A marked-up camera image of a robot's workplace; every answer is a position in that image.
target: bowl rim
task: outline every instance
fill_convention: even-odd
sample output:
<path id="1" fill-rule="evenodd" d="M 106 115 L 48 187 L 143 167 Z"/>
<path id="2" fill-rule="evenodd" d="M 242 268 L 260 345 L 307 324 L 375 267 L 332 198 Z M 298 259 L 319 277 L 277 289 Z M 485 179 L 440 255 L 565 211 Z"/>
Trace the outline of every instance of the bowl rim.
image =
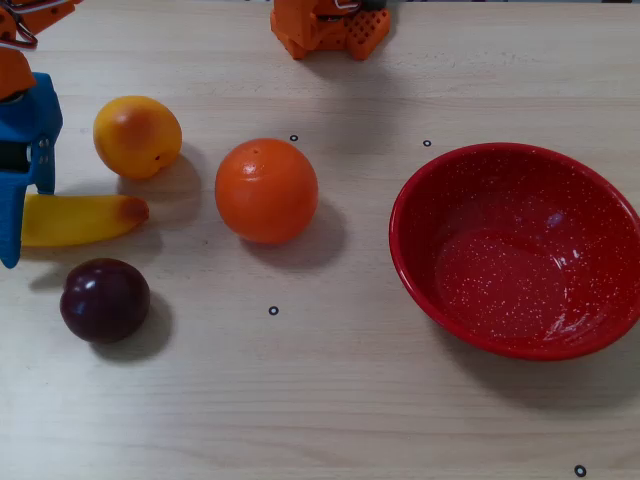
<path id="1" fill-rule="evenodd" d="M 406 263 L 402 257 L 400 251 L 400 235 L 398 232 L 398 226 L 400 222 L 400 212 L 404 210 L 404 206 L 407 199 L 414 192 L 419 183 L 434 170 L 442 165 L 458 161 L 466 154 L 474 152 L 484 152 L 495 149 L 508 149 L 511 153 L 538 153 L 551 161 L 558 162 L 563 165 L 574 168 L 577 172 L 587 177 L 589 180 L 597 184 L 600 188 L 607 191 L 625 210 L 629 220 L 635 227 L 636 237 L 640 242 L 640 218 L 638 214 L 631 206 L 629 201 L 604 177 L 598 174 L 595 170 L 587 167 L 586 165 L 574 160 L 571 157 L 563 155 L 561 153 L 549 150 L 546 148 L 538 147 L 535 145 L 527 145 L 522 143 L 509 143 L 509 142 L 497 142 L 497 143 L 482 143 L 477 145 L 469 145 L 462 148 L 451 150 L 435 159 L 429 161 L 418 169 L 400 190 L 398 197 L 393 205 L 391 212 L 391 218 L 389 221 L 389 247 L 391 249 L 391 258 L 395 266 L 396 271 L 400 277 L 400 280 L 404 284 L 405 288 L 418 304 L 418 306 L 436 323 L 438 323 L 445 330 L 449 331 L 459 339 L 470 343 L 471 345 L 478 347 L 482 350 L 502 355 L 510 358 L 519 358 L 524 360 L 537 360 L 537 361 L 557 361 L 568 360 L 571 358 L 581 357 L 590 353 L 597 352 L 605 347 L 608 347 L 612 343 L 623 337 L 638 321 L 640 317 L 640 295 L 636 299 L 636 303 L 633 306 L 630 315 L 624 319 L 624 321 L 617 322 L 606 335 L 595 338 L 590 342 L 578 347 L 567 348 L 562 351 L 554 352 L 540 352 L 534 349 L 528 348 L 509 348 L 494 342 L 486 337 L 482 337 L 471 333 L 468 329 L 461 327 L 459 324 L 451 320 L 447 315 L 442 313 L 434 304 L 432 304 L 428 298 L 420 292 L 416 287 L 415 282 L 409 275 Z"/>

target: orange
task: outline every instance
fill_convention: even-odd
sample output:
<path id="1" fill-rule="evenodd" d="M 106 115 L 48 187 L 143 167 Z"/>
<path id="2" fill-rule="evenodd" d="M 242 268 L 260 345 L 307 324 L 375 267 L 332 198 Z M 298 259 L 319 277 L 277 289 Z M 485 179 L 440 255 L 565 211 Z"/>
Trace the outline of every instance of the orange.
<path id="1" fill-rule="evenodd" d="M 142 180 L 175 162 L 182 147 L 182 130 L 171 110 L 160 102 L 120 97 L 98 113 L 93 141 L 107 167 L 123 177 Z"/>
<path id="2" fill-rule="evenodd" d="M 224 223 L 246 240 L 284 243 L 311 222 L 318 180 L 295 147 L 272 138 L 251 140 L 220 164 L 216 203 Z"/>

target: banana tip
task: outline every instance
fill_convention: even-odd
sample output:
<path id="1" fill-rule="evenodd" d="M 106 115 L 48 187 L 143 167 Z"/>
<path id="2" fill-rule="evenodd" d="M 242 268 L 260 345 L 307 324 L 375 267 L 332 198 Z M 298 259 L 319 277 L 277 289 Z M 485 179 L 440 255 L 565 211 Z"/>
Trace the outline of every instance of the banana tip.
<path id="1" fill-rule="evenodd" d="M 122 203 L 122 216 L 134 223 L 149 220 L 149 205 L 141 198 L 128 197 Z"/>

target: plastic fruit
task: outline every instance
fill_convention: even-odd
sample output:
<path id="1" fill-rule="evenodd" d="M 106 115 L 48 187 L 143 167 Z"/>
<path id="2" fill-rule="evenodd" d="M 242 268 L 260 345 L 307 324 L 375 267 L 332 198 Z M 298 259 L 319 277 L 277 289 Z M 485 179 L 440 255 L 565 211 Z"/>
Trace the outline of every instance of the plastic fruit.
<path id="1" fill-rule="evenodd" d="M 241 237 L 284 243 L 311 221 L 318 181 L 309 160 L 295 147 L 275 139 L 251 140 L 220 164 L 216 202 L 224 222 Z"/>
<path id="2" fill-rule="evenodd" d="M 63 247 L 98 242 L 129 232 L 149 218 L 136 197 L 27 195 L 22 246 Z"/>
<path id="3" fill-rule="evenodd" d="M 160 102 L 148 97 L 120 97 L 98 113 L 93 140 L 107 167 L 123 177 L 142 180 L 178 158 L 182 130 Z"/>
<path id="4" fill-rule="evenodd" d="M 113 343 L 142 325 L 149 304 L 149 285 L 138 270 L 119 260 L 101 258 L 69 273 L 60 313 L 83 340 Z"/>

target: light wood tabletop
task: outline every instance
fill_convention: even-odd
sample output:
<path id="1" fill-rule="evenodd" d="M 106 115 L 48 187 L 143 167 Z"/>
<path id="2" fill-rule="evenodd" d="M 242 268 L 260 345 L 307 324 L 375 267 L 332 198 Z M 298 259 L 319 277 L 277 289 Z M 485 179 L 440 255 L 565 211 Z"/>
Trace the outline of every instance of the light wood tabletop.
<path id="1" fill-rule="evenodd" d="M 640 328 L 558 364 L 474 350 L 412 302 L 387 239 L 409 176 L 481 142 L 558 150 L 640 208 L 640 8 L 403 4 L 364 63 L 293 61 L 269 9 L 91 0 L 40 35 L 29 58 L 65 116 L 58 193 L 140 195 L 152 218 L 0 271 L 0 478 L 570 480 L 578 464 L 640 478 Z M 93 147 L 100 107 L 129 94 L 184 131 L 184 158 L 142 184 Z M 316 218 L 290 245 L 243 243 L 217 212 L 217 166 L 290 135 L 318 174 Z M 94 257 L 154 292 L 142 329 L 108 348 L 58 310 Z"/>

